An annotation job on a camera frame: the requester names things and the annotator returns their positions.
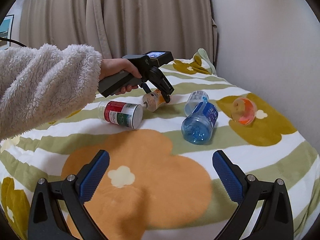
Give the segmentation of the person's left hand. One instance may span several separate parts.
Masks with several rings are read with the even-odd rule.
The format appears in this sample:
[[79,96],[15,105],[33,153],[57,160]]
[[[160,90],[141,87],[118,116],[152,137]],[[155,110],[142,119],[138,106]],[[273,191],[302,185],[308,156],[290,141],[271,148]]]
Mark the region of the person's left hand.
[[131,73],[136,78],[142,77],[138,69],[127,59],[102,59],[99,81],[121,71]]

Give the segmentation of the fluffy white sleeve forearm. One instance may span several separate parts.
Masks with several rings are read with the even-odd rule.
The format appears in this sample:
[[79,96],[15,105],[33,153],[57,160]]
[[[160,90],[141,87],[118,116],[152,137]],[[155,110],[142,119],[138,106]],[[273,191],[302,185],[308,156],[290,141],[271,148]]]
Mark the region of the fluffy white sleeve forearm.
[[101,60],[87,45],[1,51],[1,139],[64,118],[92,102]]

